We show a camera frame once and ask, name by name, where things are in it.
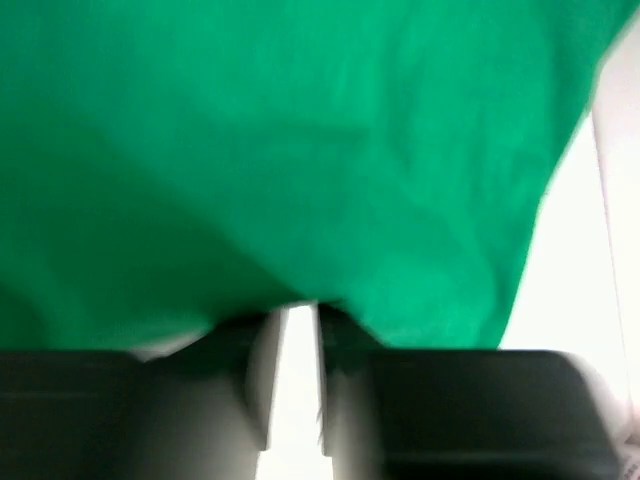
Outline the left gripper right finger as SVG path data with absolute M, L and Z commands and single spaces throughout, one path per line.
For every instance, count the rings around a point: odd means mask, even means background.
M 615 479 L 584 377 L 550 351 L 393 349 L 318 310 L 322 436 L 337 479 Z

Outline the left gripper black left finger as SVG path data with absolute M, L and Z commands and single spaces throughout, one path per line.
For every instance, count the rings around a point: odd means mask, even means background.
M 282 316 L 170 355 L 5 351 L 5 479 L 252 479 L 268 443 Z

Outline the green polo shirt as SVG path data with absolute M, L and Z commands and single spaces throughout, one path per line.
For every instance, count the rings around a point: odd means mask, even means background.
M 496 347 L 635 1 L 5 1 L 1 345 L 317 301 Z

